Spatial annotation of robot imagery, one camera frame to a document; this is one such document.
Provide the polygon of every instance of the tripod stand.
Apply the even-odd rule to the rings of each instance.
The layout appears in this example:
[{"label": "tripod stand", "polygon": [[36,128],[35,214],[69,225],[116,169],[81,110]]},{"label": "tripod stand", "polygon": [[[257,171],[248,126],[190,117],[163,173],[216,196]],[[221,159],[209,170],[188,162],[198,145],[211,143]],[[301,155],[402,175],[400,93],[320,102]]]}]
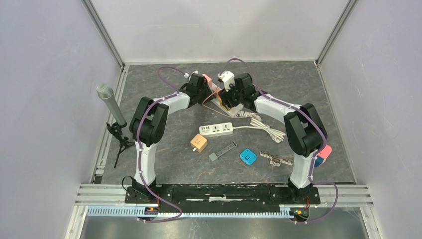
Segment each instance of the tripod stand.
[{"label": "tripod stand", "polygon": [[117,153],[116,162],[114,163],[114,168],[117,166],[118,158],[120,157],[120,154],[123,153],[126,149],[132,147],[135,145],[134,142],[129,142],[128,137],[122,137],[123,132],[121,131],[122,127],[125,127],[124,125],[119,125],[117,122],[113,123],[113,125],[110,125],[107,123],[107,130],[117,139],[119,140],[119,152]]}]

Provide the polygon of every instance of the blue square block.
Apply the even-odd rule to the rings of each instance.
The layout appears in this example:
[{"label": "blue square block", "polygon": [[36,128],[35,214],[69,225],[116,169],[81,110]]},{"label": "blue square block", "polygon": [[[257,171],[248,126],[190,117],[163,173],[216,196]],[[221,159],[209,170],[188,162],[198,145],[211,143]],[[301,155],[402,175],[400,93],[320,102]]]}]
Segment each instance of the blue square block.
[{"label": "blue square block", "polygon": [[243,162],[245,162],[247,165],[251,165],[253,162],[255,162],[256,155],[250,151],[249,148],[247,148],[240,154],[240,159],[242,159]]}]

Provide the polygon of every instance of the power outlet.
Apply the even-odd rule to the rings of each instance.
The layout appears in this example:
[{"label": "power outlet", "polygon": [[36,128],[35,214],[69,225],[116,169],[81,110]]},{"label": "power outlet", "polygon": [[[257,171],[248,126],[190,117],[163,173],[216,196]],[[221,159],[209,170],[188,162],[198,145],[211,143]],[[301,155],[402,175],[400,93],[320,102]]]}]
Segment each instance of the power outlet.
[{"label": "power outlet", "polygon": [[233,125],[228,123],[218,123],[211,125],[204,125],[199,127],[199,134],[205,138],[227,135],[233,133]]},{"label": "power outlet", "polygon": [[198,151],[199,153],[202,152],[202,150],[208,145],[208,141],[205,137],[203,137],[200,134],[197,134],[192,140],[191,140],[191,146],[194,148],[194,151]]}]

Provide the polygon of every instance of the floor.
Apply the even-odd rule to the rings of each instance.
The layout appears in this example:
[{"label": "floor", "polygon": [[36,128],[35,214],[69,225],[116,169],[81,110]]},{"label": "floor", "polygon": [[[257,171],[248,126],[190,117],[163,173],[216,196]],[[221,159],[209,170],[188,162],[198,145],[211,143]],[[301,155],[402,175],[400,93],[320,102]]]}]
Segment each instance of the floor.
[{"label": "floor", "polygon": [[[327,209],[312,209],[311,217]],[[184,218],[166,223],[144,224],[136,218],[87,217],[82,239],[367,239],[359,208],[337,208],[324,220],[294,226],[288,219]]]},{"label": "floor", "polygon": [[[223,63],[179,64],[173,65],[183,71],[198,70],[213,78],[222,69]],[[315,105],[319,116],[328,132],[328,144],[333,153],[328,160],[316,168],[314,180],[333,182],[353,182],[353,174],[346,158],[345,149],[339,136],[333,114],[322,81],[313,62],[256,62],[251,63],[258,79],[254,83],[272,96],[295,104],[311,103]],[[128,122],[139,100],[169,95],[174,90],[165,85],[157,76],[161,65],[130,66],[123,96],[120,103]],[[227,70],[234,74],[248,72],[241,63],[230,63]],[[179,72],[165,69],[163,75],[178,86],[186,82]],[[261,116],[269,126],[284,131],[284,125],[268,116]],[[250,119],[230,119],[221,116],[203,106],[193,106],[187,110],[168,116],[164,136],[157,147],[155,172],[157,183],[283,183],[287,182],[292,166],[282,164],[276,167],[269,160],[259,156],[266,151],[286,159],[293,160],[287,140],[275,143],[269,135],[259,129],[236,129],[233,134],[210,138],[203,152],[192,152],[190,140],[198,133],[202,125],[232,122],[233,126],[249,125]],[[125,135],[131,138],[128,127]],[[218,152],[234,140],[238,147],[226,153],[219,160],[211,162],[208,155]],[[258,155],[255,163],[248,166],[239,158],[240,153],[251,149]],[[135,148],[125,151],[119,159],[117,168],[113,168],[118,141],[113,139],[108,152],[102,184],[119,184],[126,175],[133,176],[136,168]]]}]

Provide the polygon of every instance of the power cord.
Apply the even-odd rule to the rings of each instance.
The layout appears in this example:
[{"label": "power cord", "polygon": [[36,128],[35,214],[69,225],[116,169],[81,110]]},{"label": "power cord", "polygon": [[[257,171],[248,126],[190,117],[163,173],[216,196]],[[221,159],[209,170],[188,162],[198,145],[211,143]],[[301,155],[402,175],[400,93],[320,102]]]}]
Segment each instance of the power cord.
[{"label": "power cord", "polygon": [[281,141],[284,140],[284,136],[286,135],[285,133],[283,133],[279,130],[273,129],[269,125],[263,123],[261,117],[259,115],[257,115],[256,113],[239,111],[239,113],[237,113],[237,114],[241,118],[251,117],[251,123],[250,124],[252,126],[239,126],[239,127],[233,127],[233,129],[238,129],[238,128],[263,129],[264,131],[266,131],[270,135],[271,139],[273,141],[275,141],[276,143],[280,143]]},{"label": "power cord", "polygon": [[122,187],[125,191],[127,191],[127,188],[125,188],[125,187],[124,187],[124,184],[123,184],[123,183],[124,183],[124,180],[125,180],[126,178],[131,178],[131,179],[132,179],[132,181],[134,180],[132,176],[125,176],[125,177],[121,180],[121,187]]}]

